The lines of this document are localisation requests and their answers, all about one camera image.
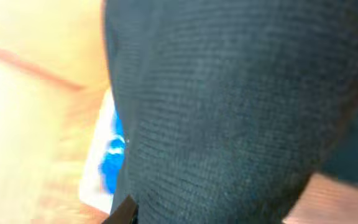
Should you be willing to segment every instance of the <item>blue object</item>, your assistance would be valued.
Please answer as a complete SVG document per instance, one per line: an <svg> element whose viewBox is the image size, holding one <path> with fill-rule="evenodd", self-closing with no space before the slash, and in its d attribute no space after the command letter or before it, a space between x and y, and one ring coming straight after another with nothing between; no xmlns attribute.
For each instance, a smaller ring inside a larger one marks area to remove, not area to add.
<svg viewBox="0 0 358 224"><path fill-rule="evenodd" d="M104 177L104 188L113 194L116 191L117 176L124 163L124 130L117 111L114 111L112 120L112 139L107 145L104 159L100 165L100 171Z"/></svg>

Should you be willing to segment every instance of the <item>brown line on wood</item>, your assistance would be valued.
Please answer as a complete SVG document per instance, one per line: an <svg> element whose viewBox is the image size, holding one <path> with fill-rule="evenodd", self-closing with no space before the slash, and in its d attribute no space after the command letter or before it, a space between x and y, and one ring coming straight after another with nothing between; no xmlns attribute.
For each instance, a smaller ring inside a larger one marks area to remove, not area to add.
<svg viewBox="0 0 358 224"><path fill-rule="evenodd" d="M83 89L82 86L74 84L72 82L69 82L67 80L63 80L61 78L58 78L58 75L53 74L52 72L41 68L40 66L27 62L20 58L20 56L9 52L7 50L0 49L0 60L8 63L10 65L13 65L21 70L30 72L33 75L37 75L38 78L52 82L54 84L64 86L65 88L68 88L70 90L78 91Z"/></svg>

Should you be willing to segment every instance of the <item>dark ribbed fabric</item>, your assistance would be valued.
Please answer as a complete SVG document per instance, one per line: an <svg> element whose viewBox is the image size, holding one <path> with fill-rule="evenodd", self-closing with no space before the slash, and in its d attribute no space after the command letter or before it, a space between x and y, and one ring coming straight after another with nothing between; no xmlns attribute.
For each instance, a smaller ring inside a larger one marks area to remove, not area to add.
<svg viewBox="0 0 358 224"><path fill-rule="evenodd" d="M112 210L280 223L358 108L358 0L109 0Z"/></svg>

